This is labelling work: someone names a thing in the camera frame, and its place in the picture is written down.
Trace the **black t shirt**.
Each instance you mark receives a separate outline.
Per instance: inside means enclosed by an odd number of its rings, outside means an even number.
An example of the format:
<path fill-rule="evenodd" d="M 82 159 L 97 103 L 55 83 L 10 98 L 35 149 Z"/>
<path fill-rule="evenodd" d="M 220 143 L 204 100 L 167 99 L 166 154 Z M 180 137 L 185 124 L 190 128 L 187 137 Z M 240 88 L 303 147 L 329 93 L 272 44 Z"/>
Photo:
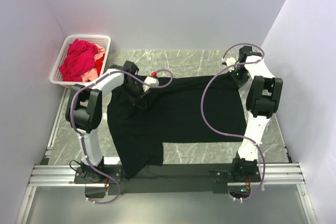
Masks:
<path fill-rule="evenodd" d="M 164 143 L 240 142 L 246 120 L 238 86 L 223 74 L 169 79 L 146 96 L 145 110 L 114 89 L 108 127 L 127 178 L 163 164 Z"/>

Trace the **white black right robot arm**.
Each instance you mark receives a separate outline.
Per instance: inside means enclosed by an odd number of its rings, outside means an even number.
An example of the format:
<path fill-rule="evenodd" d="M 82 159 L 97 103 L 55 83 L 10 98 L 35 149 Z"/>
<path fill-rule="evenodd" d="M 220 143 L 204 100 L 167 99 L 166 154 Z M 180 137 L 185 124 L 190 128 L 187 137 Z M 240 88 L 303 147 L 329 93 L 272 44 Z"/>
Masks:
<path fill-rule="evenodd" d="M 244 140 L 233 159 L 230 175 L 241 182 L 259 174 L 261 139 L 272 115 L 278 111 L 283 80 L 275 77 L 264 62 L 264 52 L 253 51 L 253 44 L 242 45 L 238 59 L 227 58 L 228 73 L 238 87 L 252 81 L 246 98 L 248 114 Z"/>

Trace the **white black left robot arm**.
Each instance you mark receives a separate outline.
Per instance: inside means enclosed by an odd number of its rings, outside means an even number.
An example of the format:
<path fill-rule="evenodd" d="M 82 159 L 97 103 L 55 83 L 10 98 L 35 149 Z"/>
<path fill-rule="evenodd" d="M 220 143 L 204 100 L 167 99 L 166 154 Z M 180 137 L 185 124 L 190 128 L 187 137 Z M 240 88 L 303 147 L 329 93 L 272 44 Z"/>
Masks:
<path fill-rule="evenodd" d="M 158 87 L 159 80 L 146 76 L 143 80 L 136 75 L 139 69 L 134 62 L 126 61 L 123 66 L 113 65 L 102 76 L 85 85 L 75 84 L 67 105 L 66 120 L 75 129 L 79 139 L 82 158 L 81 169 L 91 182 L 104 179 L 104 160 L 98 141 L 98 126 L 102 120 L 105 95 L 114 89 L 126 93 L 132 105 L 145 106 L 145 96 L 151 87 Z"/>

